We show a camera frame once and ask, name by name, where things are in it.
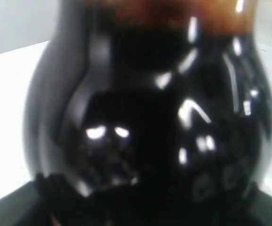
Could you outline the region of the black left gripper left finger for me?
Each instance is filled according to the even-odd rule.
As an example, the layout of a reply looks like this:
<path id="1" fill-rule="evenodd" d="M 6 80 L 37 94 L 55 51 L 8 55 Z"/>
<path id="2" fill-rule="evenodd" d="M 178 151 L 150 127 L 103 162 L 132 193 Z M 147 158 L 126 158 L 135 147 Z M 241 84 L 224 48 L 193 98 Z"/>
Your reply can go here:
<path id="1" fill-rule="evenodd" d="M 35 174 L 0 199 L 0 226 L 81 226 L 78 205 L 83 175 Z"/>

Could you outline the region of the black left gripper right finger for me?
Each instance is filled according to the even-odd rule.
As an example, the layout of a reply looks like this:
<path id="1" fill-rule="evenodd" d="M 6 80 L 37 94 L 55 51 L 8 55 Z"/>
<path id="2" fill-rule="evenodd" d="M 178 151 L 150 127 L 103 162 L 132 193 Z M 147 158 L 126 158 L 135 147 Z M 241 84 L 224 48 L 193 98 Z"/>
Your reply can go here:
<path id="1" fill-rule="evenodd" d="M 272 226 L 272 197 L 256 183 L 195 181 L 192 202 L 196 226 Z"/>

